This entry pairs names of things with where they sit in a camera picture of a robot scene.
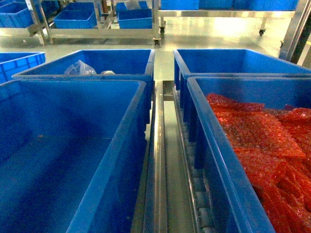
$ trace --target metal shelf rack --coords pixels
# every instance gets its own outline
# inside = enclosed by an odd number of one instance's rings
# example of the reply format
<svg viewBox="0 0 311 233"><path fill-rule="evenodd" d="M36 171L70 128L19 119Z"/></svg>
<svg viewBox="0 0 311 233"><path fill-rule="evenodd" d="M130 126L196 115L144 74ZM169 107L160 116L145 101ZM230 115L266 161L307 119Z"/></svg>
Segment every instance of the metal shelf rack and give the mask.
<svg viewBox="0 0 311 233"><path fill-rule="evenodd" d="M111 24L116 18L116 12L114 7L114 1L111 0L111 11L109 14L100 15L101 6L100 0L80 0L79 2L93 2L96 13L97 26L94 29L57 29L54 23L48 23L44 11L40 3L40 11L43 15L43 22L41 23L38 14L35 9L34 0L26 0L28 9L31 12L34 24L29 28L0 28L0 36L16 36L25 37L38 34L40 43L46 45L47 41L53 44L53 40L56 38L151 38L155 42L155 47L160 46L160 34L159 34L159 21L157 15L157 9L153 12L153 28L152 29L111 29ZM152 1L152 6L158 5L158 0ZM47 35L44 35L43 28L46 29Z"/></svg>
<svg viewBox="0 0 311 233"><path fill-rule="evenodd" d="M51 39L56 38L151 38L155 44L159 44L160 36L158 33L158 20L153 14L153 29L111 29L116 13L114 1L111 0L111 11L109 14L100 16L100 1L92 1L94 3L97 26L94 29L57 29L52 23L48 28L48 35Z"/></svg>
<svg viewBox="0 0 311 233"><path fill-rule="evenodd" d="M301 16L302 9L300 5L307 5L308 0L300 0L296 11L244 11L244 10L161 10L159 5L158 15L160 17L160 33L165 33L164 17L237 17L237 18L262 18L262 24L259 30L259 35L262 36L266 29L265 24L268 18L293 18ZM299 27L298 23L290 25L292 29Z"/></svg>
<svg viewBox="0 0 311 233"><path fill-rule="evenodd" d="M33 19L33 25L27 28L0 28L0 36L10 36L10 37L29 37L37 35L39 41L42 45L46 45L47 39L44 35L43 29L47 28L47 20L44 15L44 11L40 4L40 11L43 16L43 22L40 22L38 13L35 8L35 3L33 0L26 0L27 7L30 11L31 17Z"/></svg>

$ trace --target stainless steel rail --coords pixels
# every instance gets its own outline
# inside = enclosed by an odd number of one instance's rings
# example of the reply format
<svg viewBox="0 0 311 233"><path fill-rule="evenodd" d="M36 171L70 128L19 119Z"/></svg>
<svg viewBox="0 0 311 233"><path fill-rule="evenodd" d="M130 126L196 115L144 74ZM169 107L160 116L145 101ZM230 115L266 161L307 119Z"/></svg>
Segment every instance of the stainless steel rail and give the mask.
<svg viewBox="0 0 311 233"><path fill-rule="evenodd" d="M219 11L219 10L195 10L195 11L168 11L159 10L160 17L252 17L252 18L292 18L294 11Z"/></svg>
<svg viewBox="0 0 311 233"><path fill-rule="evenodd" d="M167 189L163 81L156 81L152 108L144 233L167 233Z"/></svg>
<svg viewBox="0 0 311 233"><path fill-rule="evenodd" d="M182 159L183 159L183 164L184 164L184 169L185 169L185 177L187 180L189 202L190 202L192 219L193 219L193 230L195 233L201 233L202 228L199 225L200 219L199 219L198 210L196 208L195 189L193 187L193 182L191 181L191 171L190 171L190 167L188 166L187 158L186 158L186 145L185 145L184 135L183 135L182 126L181 126L182 117L180 115L179 103L177 101L177 99L178 99L177 95L178 95L178 93L175 90L175 87L173 87L174 106L175 106L175 111L176 111L176 116L177 116L180 145L181 145L181 149L182 149L181 150L182 151Z"/></svg>

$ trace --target stacked blue bin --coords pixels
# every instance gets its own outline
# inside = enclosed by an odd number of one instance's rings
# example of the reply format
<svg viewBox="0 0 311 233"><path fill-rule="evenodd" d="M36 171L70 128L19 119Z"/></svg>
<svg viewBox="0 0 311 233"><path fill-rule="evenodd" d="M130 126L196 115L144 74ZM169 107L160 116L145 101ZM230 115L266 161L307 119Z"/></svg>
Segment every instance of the stacked blue bin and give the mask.
<svg viewBox="0 0 311 233"><path fill-rule="evenodd" d="M311 70L252 50L182 49L174 50L175 85L180 90L180 106L189 111L187 79L193 76L213 77L301 77Z"/></svg>
<svg viewBox="0 0 311 233"><path fill-rule="evenodd" d="M120 29L151 29L152 10L146 1L139 1L141 9L127 10L123 2L117 3L116 12Z"/></svg>
<svg viewBox="0 0 311 233"><path fill-rule="evenodd" d="M161 10L198 10L199 0L161 0Z"/></svg>
<svg viewBox="0 0 311 233"><path fill-rule="evenodd" d="M33 24L27 5L22 2L12 2L0 7L0 27L27 28Z"/></svg>
<svg viewBox="0 0 311 233"><path fill-rule="evenodd" d="M45 63L44 52L0 53L0 83L12 80L12 75Z"/></svg>
<svg viewBox="0 0 311 233"><path fill-rule="evenodd" d="M298 0L251 0L249 10L252 11L294 11Z"/></svg>
<svg viewBox="0 0 311 233"><path fill-rule="evenodd" d="M97 75L65 75L66 69L78 60L93 67ZM146 107L150 109L154 83L154 63L154 50L80 50L53 62L18 73L13 78L141 80L147 83ZM115 74L101 74L106 70L112 70ZM148 111L146 122L149 122L149 118Z"/></svg>
<svg viewBox="0 0 311 233"><path fill-rule="evenodd" d="M200 9L231 9L233 0L200 0Z"/></svg>
<svg viewBox="0 0 311 233"><path fill-rule="evenodd" d="M92 29L97 25L94 4L91 2L69 3L55 18L57 28Z"/></svg>
<svg viewBox="0 0 311 233"><path fill-rule="evenodd" d="M38 4L35 5L39 20L43 19ZM59 9L57 1L44 1L42 8L46 17ZM0 27L27 28L33 24L25 0L4 0L0 2Z"/></svg>

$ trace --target plastic bin rim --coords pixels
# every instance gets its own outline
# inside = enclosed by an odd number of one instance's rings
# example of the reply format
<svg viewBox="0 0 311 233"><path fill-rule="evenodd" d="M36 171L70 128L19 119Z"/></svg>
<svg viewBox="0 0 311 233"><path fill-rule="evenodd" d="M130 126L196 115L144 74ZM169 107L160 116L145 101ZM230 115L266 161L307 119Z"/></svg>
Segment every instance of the plastic bin rim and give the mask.
<svg viewBox="0 0 311 233"><path fill-rule="evenodd" d="M189 78L187 86L202 124L205 137L208 139L208 144L214 148L214 150L212 150L213 159L217 164L218 171L222 171L222 185L225 188L226 196L234 214L237 226L240 230L239 232L244 232L243 229L247 229L246 232L249 233L257 231L263 232L260 231L260 229L261 227L265 227L264 232L275 233L275 230L243 167L231 147L221 125L218 123L213 110L207 102L206 97L197 82L197 78L198 77ZM214 137L215 134L217 134L218 137L221 137L218 139L223 142L221 147ZM260 220L261 224L258 224L256 217L263 218ZM253 229L254 226L258 225L259 229Z"/></svg>
<svg viewBox="0 0 311 233"><path fill-rule="evenodd" d="M190 70L188 69L188 66L186 65L184 59L182 58L182 56L180 55L179 51L180 50L240 50L240 51L250 51L250 52L253 52L253 53L256 53L258 55L264 55L264 56L267 56L269 57L270 59L273 59L273 60L277 60L277 61L280 61L278 58L276 57L273 57L271 55L267 55L267 54L263 54L263 53L260 53L260 52L257 52L257 51L254 51L254 50L250 50L250 49L218 49L218 48L214 48L214 49L176 49L176 50L173 50L173 54L174 54L174 58L175 60L177 61L177 63L179 64L180 67L182 67L182 69L180 69L180 72L183 74L184 78L187 79L188 77L193 77L193 76L201 76L201 75L210 75L210 76L271 76L273 74L273 76L278 76L278 75L285 75L286 73L191 73ZM308 70L310 71L310 69L307 69L307 68L304 68L304 67L301 67L297 64L294 64L294 63L291 63L291 62L288 62L288 61L285 61L285 60L281 60L281 62L285 62L287 64L290 64L294 67L299 67L303 70ZM304 73L301 73L301 74L293 74L293 75L298 75L298 76L301 76L301 75L305 75Z"/></svg>
<svg viewBox="0 0 311 233"><path fill-rule="evenodd" d="M237 76L237 77L229 77L229 76L191 76L188 78L188 82L196 82L197 80L208 80L208 79L228 79L228 80L244 80L244 81L273 81L273 80L286 80L286 81L292 81L292 80L304 80L304 81L310 81L311 75L280 75L280 76L258 76L254 77L252 75L250 76Z"/></svg>
<svg viewBox="0 0 311 233"><path fill-rule="evenodd" d="M122 76L124 76L124 75L126 75L126 76L133 76L133 75L145 76L145 75L151 75L151 74L153 73L154 62L155 62L155 55L156 55L155 50L151 50L151 49L120 49L120 50L123 50L123 51L124 51L124 50L131 50L131 51L134 51L134 50L136 50L136 51L139 51L139 50L150 51L150 55L149 55L149 58L148 58L148 61L147 61L147 66L146 66L146 69L145 69L145 73L144 73L144 74L109 74L109 76L120 76L120 75L122 75ZM65 56L62 56L62 57L60 57L60 58L58 58L58 59L56 59L56 60L54 60L54 61L40 64L40 65L38 65L38 66L36 66L36 67L33 67L33 68L30 68L30 69L28 69L28 70L26 70L26 71L31 71L31 70L37 69L37 68L39 68L39 67L45 66L45 65L47 65L47 64L57 62L57 61L60 60L60 59L66 58L66 57L68 57L68 56L71 56L71 55L74 55L74 54L76 54L76 53L83 52L83 51L120 51L120 50L119 50L119 49L109 49L109 50L95 50L95 49L93 49L93 50L77 50L77 51L75 51L75 52L72 52L72 53L69 53L69 54L67 54L67 55L65 55ZM64 77L64 74L58 74L58 75L54 75L54 74L48 74L48 75L24 75L23 73L26 72L26 71L22 71L22 72L19 72L19 73L15 74L15 75L12 75L12 78L17 78L18 76L20 76L20 77L21 77L21 76L22 76L22 77L26 77L26 76L32 76L32 77L42 77L42 76L44 76L44 77ZM104 75L103 75L103 74L92 75L92 77L102 77L102 76L104 76Z"/></svg>
<svg viewBox="0 0 311 233"><path fill-rule="evenodd" d="M122 120L113 136L111 143L109 144L98 168L96 169L94 176L75 212L74 217L71 220L71 223L68 227L67 233L76 232L77 226L74 226L78 223L78 227L80 230L85 229L86 226L91 226L92 221L94 219L96 209L100 204L102 195L105 191L105 187L111 178L112 171L114 169L113 164L116 163L117 156L122 150L122 144L124 141L127 140L127 132L131 128L131 123L133 120L133 116L138 114L138 102L143 98L144 90L146 88L146 83L143 81L127 81L127 82L137 82L139 86L132 98L131 102L129 103L127 110L125 111ZM109 161L110 166L108 168L103 169L104 164Z"/></svg>
<svg viewBox="0 0 311 233"><path fill-rule="evenodd" d="M113 79L87 79L84 80L86 82L107 82L107 83L138 83L138 85L146 85L145 81L141 81L141 80L113 80ZM0 87L1 86L6 86L6 85L10 85L11 83L16 83L16 82L26 82L26 83L30 83L30 82L42 82L42 83L53 83L55 82L54 80L44 80L44 79L34 79L34 78L29 78L29 79L16 79L16 80L10 80L7 81L5 83L0 83ZM69 82L81 82L80 79L59 79L57 80L57 82L65 82L65 83L69 83Z"/></svg>
<svg viewBox="0 0 311 233"><path fill-rule="evenodd" d="M81 11L81 10L64 10L62 12L72 12L72 11ZM89 11L89 12L91 14L89 15L89 17L87 19L79 19L78 21L88 21L95 14L95 12L91 12L91 11ZM75 22L77 21L76 19L58 19L59 15L61 13L59 13L54 19L56 19L58 21L75 21Z"/></svg>
<svg viewBox="0 0 311 233"><path fill-rule="evenodd" d="M45 56L45 52L1 52L0 54L30 54L30 55L27 55L27 56L24 56L24 57L19 57L19 58L16 58L16 59L12 59L12 60L8 60L8 61L5 61L5 62L0 62L0 64L4 64L6 62L13 62L13 61L16 61L16 60L19 60L21 58L28 58L28 57L33 57L35 55L39 55L39 54L43 54Z"/></svg>

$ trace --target metal post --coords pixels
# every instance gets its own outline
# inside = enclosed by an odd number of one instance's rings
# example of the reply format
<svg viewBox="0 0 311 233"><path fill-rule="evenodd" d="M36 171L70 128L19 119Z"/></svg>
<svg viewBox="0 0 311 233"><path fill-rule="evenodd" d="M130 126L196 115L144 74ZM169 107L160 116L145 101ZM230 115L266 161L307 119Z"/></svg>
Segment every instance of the metal post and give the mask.
<svg viewBox="0 0 311 233"><path fill-rule="evenodd" d="M94 4L94 9L95 9L98 32L99 32L99 34L102 34L101 16L99 14L100 9L98 8L98 4L101 5L101 2L97 2L97 0L94 0L93 4Z"/></svg>
<svg viewBox="0 0 311 233"><path fill-rule="evenodd" d="M160 40L160 33L159 33L159 0L152 1L152 29L154 40Z"/></svg>
<svg viewBox="0 0 311 233"><path fill-rule="evenodd" d="M39 11L41 12L41 15L43 17L43 26L47 30L47 34L48 34L48 38L50 39L50 43L53 44L53 39L51 38L50 26L49 26L47 18L45 17L45 13L44 13L44 10L42 8L41 1L39 1Z"/></svg>
<svg viewBox="0 0 311 233"><path fill-rule="evenodd" d="M303 61L302 66L306 68L310 68L311 65L311 47L308 50L305 60Z"/></svg>
<svg viewBox="0 0 311 233"><path fill-rule="evenodd" d="M259 30L260 36L262 36L266 32L266 22L267 22L267 18L263 18L261 26L260 26L260 30Z"/></svg>
<svg viewBox="0 0 311 233"><path fill-rule="evenodd" d="M39 20L38 13L35 9L35 3L34 0L26 0L27 7L30 11L31 18L33 19L34 24L36 25L36 31L38 32L38 37L41 45L46 45L45 36L43 33L42 25Z"/></svg>
<svg viewBox="0 0 311 233"><path fill-rule="evenodd" d="M279 58L291 61L311 11L311 0L300 0L286 32Z"/></svg>

